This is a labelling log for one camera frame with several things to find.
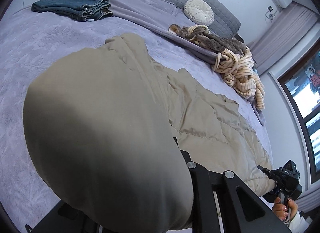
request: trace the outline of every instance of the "cable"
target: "cable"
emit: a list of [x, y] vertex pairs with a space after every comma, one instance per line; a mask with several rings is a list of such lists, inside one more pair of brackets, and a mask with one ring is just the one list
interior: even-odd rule
[[270, 13], [270, 14], [269, 14], [269, 17], [268, 17], [268, 16], [267, 16], [267, 13], [268, 13], [268, 12], [269, 12], [269, 11], [266, 12], [265, 17], [266, 17], [267, 19], [269, 19], [269, 20], [273, 20], [276, 16], [275, 16], [274, 14]]

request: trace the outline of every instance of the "crumpled fabric pile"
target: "crumpled fabric pile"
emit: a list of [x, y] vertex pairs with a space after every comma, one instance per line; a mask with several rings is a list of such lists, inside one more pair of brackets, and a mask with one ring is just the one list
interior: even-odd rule
[[247, 100], [250, 99], [250, 101], [254, 97], [255, 104], [253, 106], [257, 110], [265, 108], [264, 86], [253, 70], [255, 62], [250, 49], [245, 44], [238, 40], [213, 35], [205, 25], [180, 28], [178, 25], [172, 24], [169, 31], [202, 48], [217, 53], [216, 62], [211, 68], [220, 73], [223, 81], [234, 88], [240, 96]]

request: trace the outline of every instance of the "hand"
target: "hand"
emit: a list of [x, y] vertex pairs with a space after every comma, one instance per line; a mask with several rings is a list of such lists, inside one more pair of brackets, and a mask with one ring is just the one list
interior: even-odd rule
[[[288, 210], [286, 206], [279, 203], [280, 201], [281, 199], [279, 197], [275, 199], [274, 205], [272, 207], [272, 211], [274, 214], [277, 215], [279, 219], [283, 221], [288, 216], [288, 213], [287, 213]], [[288, 199], [288, 207], [291, 209], [291, 214], [290, 214], [290, 221], [291, 221], [298, 212], [298, 205], [292, 199]]]

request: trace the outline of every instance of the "window frame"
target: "window frame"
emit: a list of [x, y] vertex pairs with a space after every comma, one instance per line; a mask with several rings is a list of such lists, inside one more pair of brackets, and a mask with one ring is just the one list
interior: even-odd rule
[[302, 117], [300, 110], [291, 95], [289, 89], [285, 85], [285, 83], [290, 80], [307, 62], [308, 60], [320, 50], [320, 39], [316, 41], [316, 43], [308, 50], [306, 54], [302, 56], [302, 58], [294, 64], [289, 70], [287, 70], [283, 75], [278, 78], [278, 82], [280, 83], [282, 89], [287, 95], [294, 112], [297, 115], [300, 127], [302, 129], [303, 137], [307, 145], [308, 158], [310, 162], [310, 174], [311, 174], [311, 184], [315, 183], [317, 180], [320, 180], [320, 170], [316, 172], [316, 161], [314, 157], [313, 147], [310, 139], [310, 135], [307, 129], [306, 123], [310, 121], [313, 117], [315, 117], [318, 113], [320, 113], [320, 105], [314, 109], [310, 114], [308, 114], [305, 118]]

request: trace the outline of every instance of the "denim jeans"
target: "denim jeans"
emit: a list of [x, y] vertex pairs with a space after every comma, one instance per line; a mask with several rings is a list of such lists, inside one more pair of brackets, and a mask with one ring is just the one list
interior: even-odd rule
[[32, 5], [31, 10], [50, 11], [77, 21], [90, 21], [112, 16], [113, 13], [108, 10], [110, 5], [109, 0], [40, 0]]

